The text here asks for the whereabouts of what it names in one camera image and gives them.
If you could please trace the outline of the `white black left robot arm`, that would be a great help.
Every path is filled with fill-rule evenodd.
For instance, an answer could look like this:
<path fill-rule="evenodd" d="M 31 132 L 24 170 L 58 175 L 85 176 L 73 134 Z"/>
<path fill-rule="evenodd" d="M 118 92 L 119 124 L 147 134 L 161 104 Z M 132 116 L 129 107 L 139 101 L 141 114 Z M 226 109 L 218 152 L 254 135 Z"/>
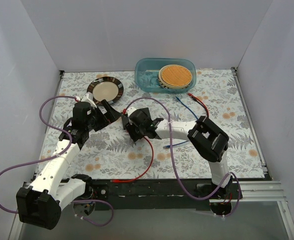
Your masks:
<path fill-rule="evenodd" d="M 63 125 L 52 159 L 39 176 L 27 188 L 16 194 L 17 210 L 21 222 L 53 229 L 59 222 L 62 210 L 73 201 L 87 204 L 86 213 L 94 210 L 91 177 L 76 174 L 63 186 L 60 182 L 74 158 L 80 153 L 91 131 L 99 131 L 117 121 L 121 114 L 106 100 L 102 102 L 106 112 L 89 102 L 77 102 L 72 117 Z"/>

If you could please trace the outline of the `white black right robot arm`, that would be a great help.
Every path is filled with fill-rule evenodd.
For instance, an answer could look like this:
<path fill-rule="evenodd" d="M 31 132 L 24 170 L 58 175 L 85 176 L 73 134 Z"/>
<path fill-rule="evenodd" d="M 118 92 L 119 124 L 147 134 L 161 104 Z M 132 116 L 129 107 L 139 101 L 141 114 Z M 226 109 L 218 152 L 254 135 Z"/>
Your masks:
<path fill-rule="evenodd" d="M 163 118 L 151 119 L 149 109 L 128 108 L 122 115 L 123 128 L 136 142 L 143 137 L 164 140 L 173 139 L 191 142 L 200 156 L 209 162 L 213 191 L 204 197 L 191 195 L 179 179 L 175 161 L 172 166 L 176 179 L 182 190 L 190 198 L 202 201 L 215 195 L 219 199 L 226 198 L 231 193 L 230 184 L 236 176 L 231 173 L 227 163 L 228 135 L 206 116 L 196 121 L 179 122 Z"/>

